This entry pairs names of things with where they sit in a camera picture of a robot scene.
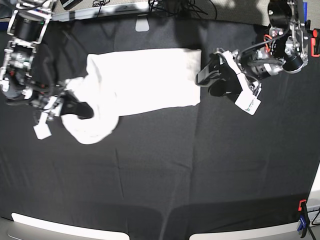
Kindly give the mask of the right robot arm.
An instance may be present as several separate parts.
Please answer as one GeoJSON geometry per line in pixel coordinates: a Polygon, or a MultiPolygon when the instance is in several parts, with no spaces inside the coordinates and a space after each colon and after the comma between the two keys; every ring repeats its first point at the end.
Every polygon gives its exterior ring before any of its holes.
{"type": "Polygon", "coordinates": [[[55,59],[48,45],[47,56],[42,61],[44,81],[33,78],[33,62],[43,43],[56,2],[54,0],[18,0],[3,2],[12,9],[6,33],[11,37],[4,49],[0,67],[0,91],[11,106],[28,105],[55,116],[75,115],[81,120],[94,116],[93,109],[76,99],[67,90],[67,82],[59,81],[54,73],[55,59]]]}

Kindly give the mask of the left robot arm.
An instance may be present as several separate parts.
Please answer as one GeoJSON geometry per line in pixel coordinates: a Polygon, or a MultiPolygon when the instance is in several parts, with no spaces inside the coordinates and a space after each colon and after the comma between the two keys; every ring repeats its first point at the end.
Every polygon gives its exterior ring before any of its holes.
{"type": "Polygon", "coordinates": [[[271,0],[267,7],[269,28],[262,42],[234,51],[217,48],[195,83],[210,95],[239,96],[248,91],[257,97],[263,79],[284,71],[298,73],[308,64],[309,36],[301,0],[271,0]]]}

